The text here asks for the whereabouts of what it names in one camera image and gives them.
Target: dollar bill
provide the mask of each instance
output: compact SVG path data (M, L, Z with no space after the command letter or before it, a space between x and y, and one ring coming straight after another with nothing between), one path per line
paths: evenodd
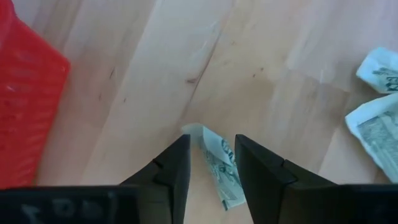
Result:
M203 152L225 210L246 202L235 156L228 141L202 124L188 124L182 131L184 134L190 134L191 143Z
M365 58L356 75L379 93L396 93L398 54L382 47L374 49Z
M398 93L361 105L345 118L348 129L393 183L398 182Z

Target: paper money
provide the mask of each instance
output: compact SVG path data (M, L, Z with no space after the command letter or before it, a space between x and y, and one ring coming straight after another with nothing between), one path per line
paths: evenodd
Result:
M372 50L356 76L379 93L398 92L398 54L382 47Z
M398 93L372 100L346 116L348 129L391 182L398 182Z
M202 150L225 210L244 203L246 198L239 180L235 156L227 140L202 124L188 124L182 131L190 134L192 145Z

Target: red basket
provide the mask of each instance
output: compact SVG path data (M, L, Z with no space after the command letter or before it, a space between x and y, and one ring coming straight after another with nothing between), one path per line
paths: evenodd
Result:
M0 188L32 185L69 69L0 0Z

